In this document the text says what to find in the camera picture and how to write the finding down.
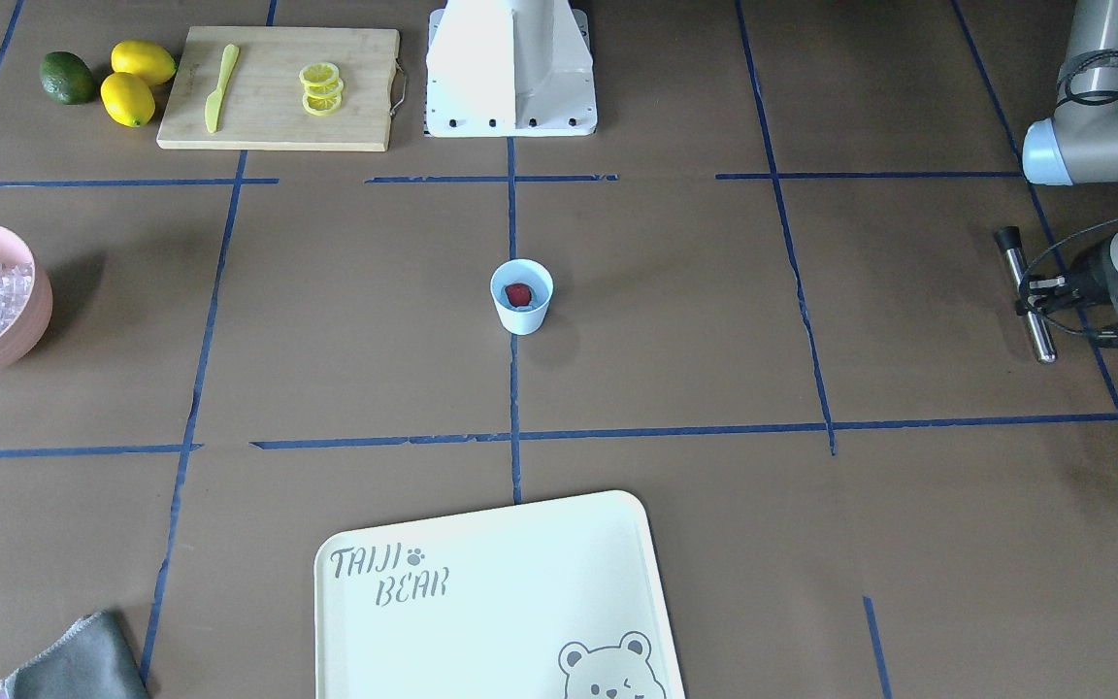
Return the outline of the light blue plastic cup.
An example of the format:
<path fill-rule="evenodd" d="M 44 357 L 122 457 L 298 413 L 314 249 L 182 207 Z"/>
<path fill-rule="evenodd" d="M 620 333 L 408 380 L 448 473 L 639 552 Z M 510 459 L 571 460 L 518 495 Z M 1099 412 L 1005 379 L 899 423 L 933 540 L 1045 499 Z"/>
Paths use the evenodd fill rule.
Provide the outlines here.
<path fill-rule="evenodd" d="M 532 309 L 519 311 L 506 305 L 503 287 L 511 283 L 527 283 L 534 291 Z M 500 322 L 511 336 L 531 336 L 544 322 L 547 306 L 553 300 L 555 278 L 549 270 L 531 258 L 512 258 L 493 271 L 489 292 Z"/>

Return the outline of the red strawberry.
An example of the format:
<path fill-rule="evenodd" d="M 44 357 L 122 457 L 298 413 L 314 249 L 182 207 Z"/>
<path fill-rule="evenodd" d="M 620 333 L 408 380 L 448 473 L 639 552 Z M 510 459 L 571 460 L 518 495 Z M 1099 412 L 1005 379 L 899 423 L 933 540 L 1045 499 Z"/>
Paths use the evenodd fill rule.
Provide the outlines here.
<path fill-rule="evenodd" d="M 534 304 L 534 291 L 527 283 L 506 284 L 503 296 L 506 297 L 506 305 L 519 311 L 532 309 Z"/>

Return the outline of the green lime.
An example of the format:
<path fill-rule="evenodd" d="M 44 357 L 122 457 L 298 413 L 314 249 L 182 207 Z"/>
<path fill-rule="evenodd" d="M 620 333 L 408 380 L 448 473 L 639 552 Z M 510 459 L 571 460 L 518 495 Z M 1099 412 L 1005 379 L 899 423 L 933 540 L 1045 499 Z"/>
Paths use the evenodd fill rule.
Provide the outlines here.
<path fill-rule="evenodd" d="M 42 92 L 58 105 L 87 105 L 97 97 L 97 84 L 85 62 L 70 51 L 48 51 L 39 67 Z"/>

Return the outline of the steel muddler black tip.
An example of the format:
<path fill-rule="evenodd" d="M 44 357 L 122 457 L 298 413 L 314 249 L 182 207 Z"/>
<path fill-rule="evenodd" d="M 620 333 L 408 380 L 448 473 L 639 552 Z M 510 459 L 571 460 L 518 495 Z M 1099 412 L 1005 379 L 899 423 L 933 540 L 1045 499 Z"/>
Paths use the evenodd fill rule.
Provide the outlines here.
<path fill-rule="evenodd" d="M 1022 252 L 1022 240 L 1020 230 L 1015 226 L 999 227 L 993 233 L 993 239 L 999 249 L 999 256 L 1005 261 L 1005 266 L 1013 282 L 1015 290 L 1016 313 L 1022 319 L 1027 337 L 1030 338 L 1031 350 L 1038 363 L 1055 363 L 1055 347 L 1046 323 L 1038 317 L 1038 313 L 1029 310 L 1030 276 L 1027 265 Z"/>

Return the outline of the lemon slices stack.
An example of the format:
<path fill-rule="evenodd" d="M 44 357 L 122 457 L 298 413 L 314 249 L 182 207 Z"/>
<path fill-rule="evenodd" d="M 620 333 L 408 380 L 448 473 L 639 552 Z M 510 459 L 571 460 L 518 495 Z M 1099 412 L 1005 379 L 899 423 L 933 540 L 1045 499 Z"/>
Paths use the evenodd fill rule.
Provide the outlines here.
<path fill-rule="evenodd" d="M 302 87 L 302 108 L 307 115 L 328 116 L 342 106 L 345 81 L 337 63 L 310 63 L 299 70 L 299 84 Z"/>

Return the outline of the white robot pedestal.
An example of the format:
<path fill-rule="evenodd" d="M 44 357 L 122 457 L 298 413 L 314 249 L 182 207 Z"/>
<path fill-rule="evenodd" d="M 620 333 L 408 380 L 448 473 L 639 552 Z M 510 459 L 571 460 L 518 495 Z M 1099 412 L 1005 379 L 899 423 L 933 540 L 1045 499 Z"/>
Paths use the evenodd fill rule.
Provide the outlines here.
<path fill-rule="evenodd" d="M 599 123 L 589 19 L 568 1 L 448 1 L 429 16 L 425 132 L 590 136 Z"/>

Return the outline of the cream bear tray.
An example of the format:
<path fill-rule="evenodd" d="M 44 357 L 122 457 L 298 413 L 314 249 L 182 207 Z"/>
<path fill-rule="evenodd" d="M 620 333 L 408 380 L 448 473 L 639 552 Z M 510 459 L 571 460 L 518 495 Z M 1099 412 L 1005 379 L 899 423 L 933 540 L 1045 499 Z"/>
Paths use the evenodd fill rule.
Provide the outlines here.
<path fill-rule="evenodd" d="M 315 554 L 319 698 L 683 698 L 622 490 L 356 528 Z"/>

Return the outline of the grey folded cloth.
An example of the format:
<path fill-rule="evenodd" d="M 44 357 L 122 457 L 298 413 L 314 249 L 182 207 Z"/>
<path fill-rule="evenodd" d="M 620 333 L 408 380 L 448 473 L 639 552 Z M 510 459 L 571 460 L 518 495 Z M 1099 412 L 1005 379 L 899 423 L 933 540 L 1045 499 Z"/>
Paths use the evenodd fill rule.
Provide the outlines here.
<path fill-rule="evenodd" d="M 0 698 L 146 698 L 136 658 L 110 610 L 80 616 L 61 637 L 0 680 Z"/>

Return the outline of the yellow knife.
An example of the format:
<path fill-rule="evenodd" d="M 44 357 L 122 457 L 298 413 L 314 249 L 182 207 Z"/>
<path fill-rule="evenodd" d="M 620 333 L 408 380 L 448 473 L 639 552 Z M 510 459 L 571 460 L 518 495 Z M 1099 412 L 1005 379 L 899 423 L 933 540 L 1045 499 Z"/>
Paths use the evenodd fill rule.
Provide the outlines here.
<path fill-rule="evenodd" d="M 203 125 L 208 134 L 216 133 L 218 127 L 220 127 L 222 100 L 225 100 L 226 89 L 229 88 L 239 56 L 239 46 L 234 44 L 222 46 L 216 81 L 214 81 L 214 89 L 206 96 L 203 105 Z"/>

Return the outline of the wooden cutting board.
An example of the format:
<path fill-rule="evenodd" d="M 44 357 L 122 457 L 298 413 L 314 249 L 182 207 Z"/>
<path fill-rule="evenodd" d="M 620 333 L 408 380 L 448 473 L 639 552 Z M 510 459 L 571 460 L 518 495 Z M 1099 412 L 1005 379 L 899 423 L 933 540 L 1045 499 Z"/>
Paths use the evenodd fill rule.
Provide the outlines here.
<path fill-rule="evenodd" d="M 222 46 L 240 56 L 222 100 L 220 127 L 206 133 L 203 105 Z M 158 127 L 165 150 L 313 150 L 381 153 L 389 147 L 401 35 L 395 28 L 192 26 Z M 343 103 L 328 116 L 302 108 L 299 70 L 337 63 Z"/>

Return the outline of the yellow lemon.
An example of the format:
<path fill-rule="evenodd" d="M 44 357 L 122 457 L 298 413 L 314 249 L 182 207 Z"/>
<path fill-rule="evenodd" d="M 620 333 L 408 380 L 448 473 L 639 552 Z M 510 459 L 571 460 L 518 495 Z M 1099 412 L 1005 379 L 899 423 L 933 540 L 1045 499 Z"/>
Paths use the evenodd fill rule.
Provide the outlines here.
<path fill-rule="evenodd" d="M 138 76 L 150 87 L 168 83 L 176 75 L 178 63 L 171 53 L 157 42 L 124 40 L 111 51 L 112 70 Z"/>
<path fill-rule="evenodd" d="M 146 81 L 115 72 L 102 81 L 100 97 L 110 117 L 124 127 L 143 127 L 155 115 L 157 102 Z"/>

